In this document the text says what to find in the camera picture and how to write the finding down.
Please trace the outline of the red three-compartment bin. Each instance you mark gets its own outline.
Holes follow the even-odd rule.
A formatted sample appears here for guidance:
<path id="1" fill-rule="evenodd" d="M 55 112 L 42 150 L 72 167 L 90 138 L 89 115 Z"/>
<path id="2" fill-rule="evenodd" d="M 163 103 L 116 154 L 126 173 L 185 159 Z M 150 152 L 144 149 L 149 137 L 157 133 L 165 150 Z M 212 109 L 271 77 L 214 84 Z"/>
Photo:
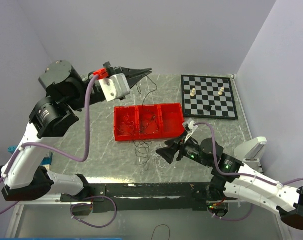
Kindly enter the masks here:
<path id="1" fill-rule="evenodd" d="M 118 106 L 114 108 L 115 141 L 175 138 L 184 132 L 180 103 Z"/>

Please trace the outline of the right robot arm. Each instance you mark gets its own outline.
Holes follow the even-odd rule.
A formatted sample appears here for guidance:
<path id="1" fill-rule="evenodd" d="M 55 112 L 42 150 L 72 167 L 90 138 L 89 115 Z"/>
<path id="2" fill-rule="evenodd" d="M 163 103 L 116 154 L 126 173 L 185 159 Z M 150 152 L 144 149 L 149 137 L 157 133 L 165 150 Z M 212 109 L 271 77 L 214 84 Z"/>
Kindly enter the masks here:
<path id="1" fill-rule="evenodd" d="M 193 138 L 178 137 L 156 150 L 168 164 L 188 158 L 212 168 L 207 192 L 217 201 L 233 198 L 246 201 L 280 216 L 289 227 L 303 230 L 303 186 L 294 188 L 272 180 L 223 152 L 212 138 L 198 144 Z"/>

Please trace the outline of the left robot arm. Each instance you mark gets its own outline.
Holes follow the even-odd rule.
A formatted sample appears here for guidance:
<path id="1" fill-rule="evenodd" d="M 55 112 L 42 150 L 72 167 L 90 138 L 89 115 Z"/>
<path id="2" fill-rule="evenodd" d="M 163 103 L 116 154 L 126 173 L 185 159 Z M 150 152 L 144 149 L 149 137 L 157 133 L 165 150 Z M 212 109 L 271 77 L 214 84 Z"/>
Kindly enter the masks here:
<path id="1" fill-rule="evenodd" d="M 47 152 L 58 152 L 55 143 L 78 121 L 76 112 L 85 113 L 84 162 L 89 155 L 89 107 L 100 102 L 123 100 L 133 86 L 151 73 L 150 68 L 130 69 L 111 66 L 102 68 L 83 80 L 66 60 L 51 63 L 39 77 L 46 92 L 29 115 L 24 135 L 9 161 L 0 166 L 0 183 L 4 200 L 34 201 L 47 194 L 68 195 L 77 201 L 92 196 L 94 189 L 81 174 L 56 174 L 41 166 Z"/>

